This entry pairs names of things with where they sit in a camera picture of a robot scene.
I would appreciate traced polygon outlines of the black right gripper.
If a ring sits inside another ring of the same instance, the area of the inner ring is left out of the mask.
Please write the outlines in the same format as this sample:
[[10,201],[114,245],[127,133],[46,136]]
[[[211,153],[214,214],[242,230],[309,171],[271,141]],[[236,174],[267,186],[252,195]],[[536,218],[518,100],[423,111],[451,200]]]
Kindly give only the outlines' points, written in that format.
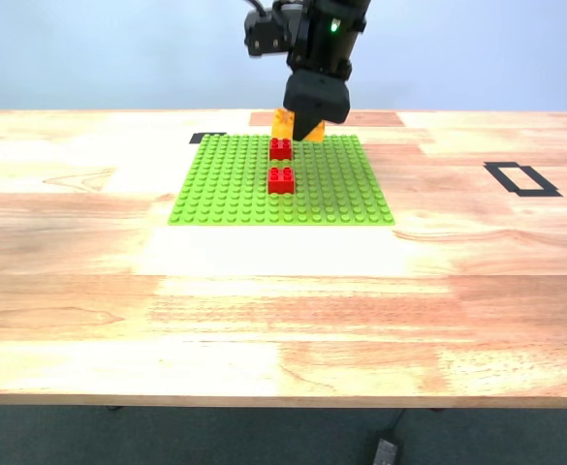
[[287,80],[283,107],[294,114],[292,139],[304,140],[322,121],[343,123],[350,111],[346,82],[352,63],[344,58],[321,64],[289,56],[293,73]]

